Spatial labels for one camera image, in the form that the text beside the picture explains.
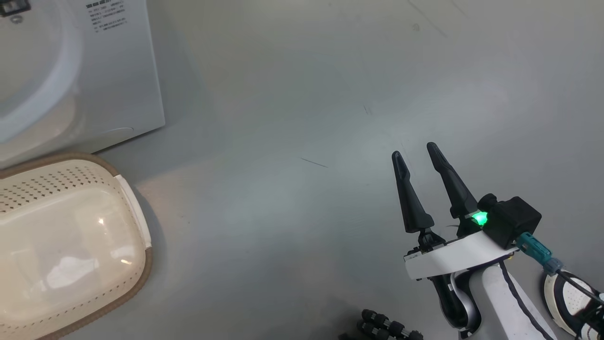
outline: washing machine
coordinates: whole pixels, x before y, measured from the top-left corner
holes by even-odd
[[[0,169],[164,124],[146,0],[0,0]]]

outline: screw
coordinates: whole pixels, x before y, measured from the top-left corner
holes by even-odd
[[[10,17],[10,22],[12,22],[15,25],[19,25],[21,22],[23,22],[23,17],[20,15],[14,15],[14,16]]]

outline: black cable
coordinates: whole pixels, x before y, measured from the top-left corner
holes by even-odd
[[[518,291],[516,290],[516,287],[514,286],[514,283],[512,282],[512,279],[510,278],[510,274],[507,272],[506,269],[506,265],[503,263],[503,261],[499,262],[499,266],[501,267],[501,271],[503,273],[503,278],[504,280],[507,282],[507,286],[510,287],[510,293],[512,293],[512,296],[516,299],[516,301],[518,302],[518,305],[520,306],[520,309],[522,310],[522,312],[528,316],[528,319],[530,320],[530,323],[533,325],[533,327],[539,331],[539,333],[541,333],[541,335],[543,335],[543,337],[546,340],[554,340],[544,329],[543,327],[541,327],[541,325],[537,322],[537,320],[535,320],[535,317],[529,312],[529,309],[527,308],[527,306],[524,304],[524,302],[522,301],[522,299],[520,298],[520,295],[518,294]]]
[[[571,285],[573,285],[573,287],[575,287],[576,289],[578,289],[581,293],[589,296],[592,300],[594,300],[595,302],[597,302],[600,305],[604,306],[604,301],[602,301],[602,299],[600,299],[599,297],[595,296],[595,294],[591,293],[589,290],[581,287],[580,284],[578,284],[577,282],[575,282],[570,276],[566,275],[566,273],[564,273],[563,271],[561,271],[560,269],[558,269],[556,271],[556,274],[558,274],[566,282],[568,282]]]

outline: scratch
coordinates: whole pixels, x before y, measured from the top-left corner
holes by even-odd
[[[318,166],[322,166],[322,167],[324,167],[324,168],[329,168],[328,166],[324,166],[323,164],[315,163],[315,162],[313,162],[313,161],[311,161],[311,160],[304,159],[304,158],[302,158],[302,157],[300,157],[300,159],[301,159],[301,160],[305,160],[305,161],[310,162],[310,163],[313,163],[313,164],[316,164],[316,165],[318,165]]]
[[[437,31],[440,33],[440,35],[442,35],[442,36],[443,36],[443,37],[445,37],[445,38],[448,38],[448,37],[449,37],[449,36],[447,36],[447,34],[446,34],[445,32],[443,32],[443,30],[441,30],[441,29],[440,29],[438,26],[436,26],[436,25],[435,25],[435,24],[432,22],[432,20],[428,19],[428,17],[426,16],[426,14],[424,14],[424,12],[422,12],[422,10],[421,10],[421,9],[417,8],[417,6],[416,6],[416,5],[415,5],[413,2],[411,2],[411,0],[407,0],[407,2],[409,2],[409,5],[411,5],[413,8],[415,8],[415,10],[416,10],[416,11],[418,11],[418,12],[419,12],[419,13],[420,13],[420,14],[421,14],[423,17],[424,17],[424,19],[426,19],[426,21],[428,21],[428,23],[429,23],[429,24],[430,24],[432,27],[434,27],[434,29],[435,29],[435,30],[437,30]]]
[[[453,6],[455,6],[455,8],[457,8],[463,14],[463,16],[465,16],[467,18],[466,12],[461,10],[461,8],[455,3],[455,0],[451,0],[451,3],[453,4]]]

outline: washing machine door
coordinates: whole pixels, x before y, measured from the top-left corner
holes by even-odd
[[[68,133],[83,41],[64,0],[0,18],[0,169]]]

